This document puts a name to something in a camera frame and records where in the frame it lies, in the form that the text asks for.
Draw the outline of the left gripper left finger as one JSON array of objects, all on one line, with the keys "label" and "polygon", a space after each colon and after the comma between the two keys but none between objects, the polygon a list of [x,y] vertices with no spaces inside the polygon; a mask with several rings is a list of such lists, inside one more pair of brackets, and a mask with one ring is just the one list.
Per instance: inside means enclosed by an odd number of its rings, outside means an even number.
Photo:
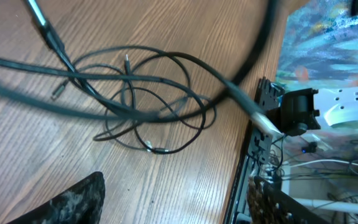
[{"label": "left gripper left finger", "polygon": [[96,171],[10,224],[98,224],[105,195],[103,173]]}]

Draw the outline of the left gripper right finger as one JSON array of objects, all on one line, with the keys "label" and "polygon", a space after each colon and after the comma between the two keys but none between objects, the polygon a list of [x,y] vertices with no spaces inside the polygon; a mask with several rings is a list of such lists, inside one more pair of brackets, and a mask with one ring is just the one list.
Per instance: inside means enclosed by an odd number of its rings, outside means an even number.
[{"label": "left gripper right finger", "polygon": [[260,176],[250,176],[247,203],[252,224],[323,224],[324,220]]}]

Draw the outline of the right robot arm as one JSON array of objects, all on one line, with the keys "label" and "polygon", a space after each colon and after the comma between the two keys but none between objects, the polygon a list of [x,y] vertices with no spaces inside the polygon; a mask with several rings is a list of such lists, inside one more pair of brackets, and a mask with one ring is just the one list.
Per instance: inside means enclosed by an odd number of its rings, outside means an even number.
[{"label": "right robot arm", "polygon": [[307,88],[283,95],[276,127],[289,136],[358,121],[358,86]]}]

